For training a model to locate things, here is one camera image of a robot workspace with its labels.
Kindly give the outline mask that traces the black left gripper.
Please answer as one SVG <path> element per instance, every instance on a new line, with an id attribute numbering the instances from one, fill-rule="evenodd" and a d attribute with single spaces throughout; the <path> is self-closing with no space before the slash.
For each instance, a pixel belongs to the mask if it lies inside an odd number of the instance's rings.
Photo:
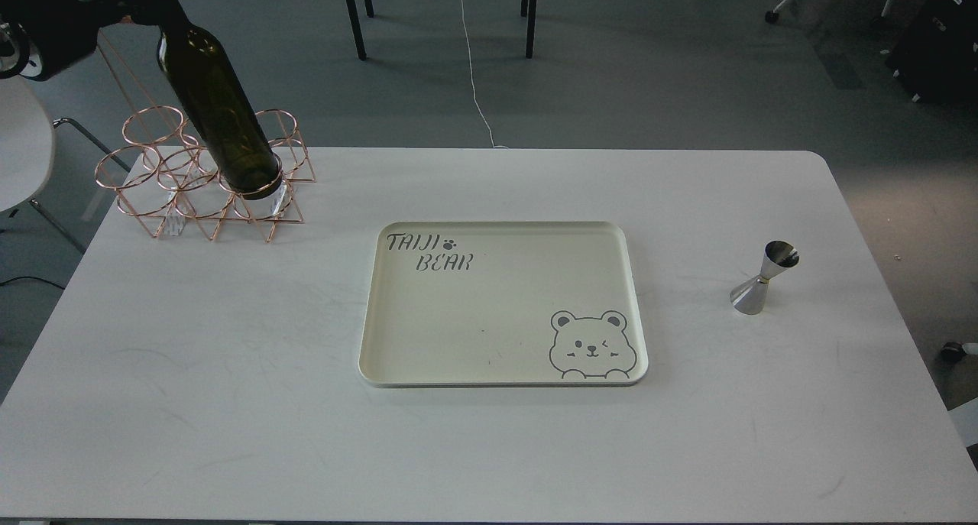
<path id="1" fill-rule="evenodd" d="M 1 0 L 2 79 L 46 80 L 93 53 L 101 28 L 142 20 L 154 0 Z"/>

